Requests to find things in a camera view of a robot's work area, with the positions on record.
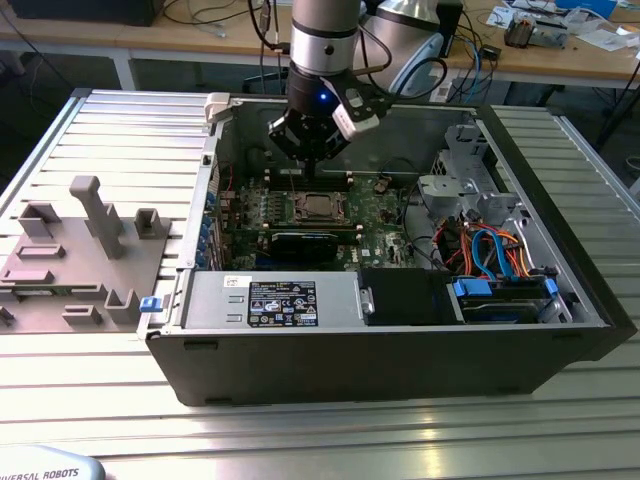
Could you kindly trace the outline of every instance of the workbench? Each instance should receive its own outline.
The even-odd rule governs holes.
[[[22,20],[4,5],[15,25],[43,53],[97,56],[110,58],[124,90],[137,90],[138,83],[133,61],[136,59],[172,60],[197,63],[226,63],[258,65],[260,43],[248,16],[241,15],[224,22],[225,38],[199,30],[195,26],[179,25],[159,15],[151,27],[131,27],[90,22],[54,20]],[[504,30],[484,24],[498,0],[468,1],[468,12],[474,29],[485,43],[502,48],[502,56],[495,80],[530,82],[546,85],[579,85],[603,88],[624,88],[636,65],[635,51],[623,49],[607,52],[572,37],[564,50],[529,47],[526,50],[506,47]],[[212,0],[193,0],[193,9],[214,5]],[[246,9],[246,2],[210,12],[220,18]],[[171,15],[189,21],[187,6],[178,2]],[[291,9],[279,8],[281,39],[289,40]],[[617,10],[614,22],[640,22],[639,12]],[[0,18],[0,50],[30,51],[19,36]],[[464,52],[464,44],[456,42],[450,57],[450,84],[466,74],[471,60]],[[276,58],[267,52],[265,65],[277,65]]]
[[[16,217],[29,200],[84,216],[69,185],[76,174],[95,174],[102,198],[122,216],[152,207],[173,220],[155,288],[167,293],[206,138],[205,99],[122,91],[71,98],[0,197],[0,255],[15,246]],[[527,118],[514,120],[523,132],[540,123]],[[593,175],[623,196],[608,167],[591,165],[593,173],[585,164],[560,178],[545,163],[538,175],[570,183],[560,192],[567,202],[579,198],[569,194],[581,183],[597,187]],[[600,221],[623,214],[611,202],[598,207]],[[596,263],[638,323],[640,256],[629,245],[640,226],[594,225],[595,207],[567,203],[563,212],[593,239]],[[615,248],[603,247],[611,228],[629,247],[624,265]],[[43,443],[95,456],[118,480],[635,479],[638,339],[598,363],[572,365],[530,396],[189,408],[133,333],[0,334],[0,445]]]

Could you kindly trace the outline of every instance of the blue latch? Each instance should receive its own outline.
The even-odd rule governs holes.
[[[216,203],[216,196],[212,192],[207,192],[206,205],[211,208]]]
[[[162,310],[161,298],[143,297],[140,301],[140,313],[160,313]]]
[[[453,284],[456,297],[490,297],[493,295],[488,280],[482,278],[459,278]]]
[[[196,265],[200,268],[205,268],[207,266],[207,259],[204,258],[204,255],[200,252],[196,252]]]
[[[547,291],[552,297],[555,297],[559,292],[558,284],[553,278],[547,278],[544,281],[544,286],[547,287]]]

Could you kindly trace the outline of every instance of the aluminum extrusion table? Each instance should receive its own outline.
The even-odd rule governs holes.
[[[83,215],[67,200],[68,186],[77,173],[95,173],[103,199],[122,215],[152,206],[173,219],[156,286],[165,292],[206,136],[204,101],[198,94],[121,91],[69,100],[0,198],[0,255],[15,245],[16,215],[28,200]],[[556,122],[532,115],[541,114],[512,119],[512,128],[530,137],[545,130],[535,131],[545,127],[535,122]],[[603,195],[605,178],[616,183],[597,158],[584,161],[589,168],[570,179],[552,162],[540,163],[536,173],[573,185],[563,208],[582,219],[572,226],[600,244],[594,258],[609,268],[616,246],[637,245],[640,226],[589,221],[594,208],[600,217],[614,213],[614,199],[603,207],[587,200]],[[614,210],[623,215],[626,208]],[[620,238],[607,249],[612,228]],[[640,253],[623,251],[624,262],[606,276],[637,321]],[[639,399],[637,336],[601,362],[563,371],[531,396],[189,408],[175,399],[135,334],[0,335],[0,444],[43,443],[92,455],[118,480],[636,479]]]

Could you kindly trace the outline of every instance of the blue connector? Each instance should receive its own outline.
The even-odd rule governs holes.
[[[140,313],[162,312],[162,299],[158,297],[142,297],[140,301]]]
[[[196,252],[196,265],[200,268],[207,266],[207,259],[200,252]]]
[[[206,200],[207,208],[211,208],[212,206],[215,205],[215,203],[216,203],[216,196],[211,192],[207,192],[207,200]]]

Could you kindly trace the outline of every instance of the blue cable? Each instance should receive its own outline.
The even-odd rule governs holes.
[[[476,86],[478,85],[478,78],[480,77],[480,68],[481,68],[480,54],[478,53],[478,49],[476,48],[475,44],[471,40],[467,38],[462,38],[462,40],[464,40],[471,47],[471,49],[473,50],[473,56],[476,59],[476,76],[473,79],[473,83],[471,84],[471,90],[469,90],[469,95],[467,96],[465,101],[462,102],[462,103],[469,103],[469,100],[471,100],[471,98],[476,93]]]
[[[513,270],[511,270],[511,265],[509,265],[509,262],[507,262],[504,254],[502,240],[496,232],[492,232],[491,230],[487,230],[486,228],[479,230],[473,236],[473,241],[471,242],[471,255],[473,257],[473,263],[475,263],[476,267],[482,270],[492,281],[495,282],[497,280],[493,272],[485,267],[480,261],[480,253],[478,251],[478,247],[480,246],[480,238],[485,233],[491,235],[493,237],[493,241],[496,244],[496,257],[498,257],[498,263],[500,264],[500,270],[502,270],[502,274],[507,278],[514,278],[515,276],[513,274]]]

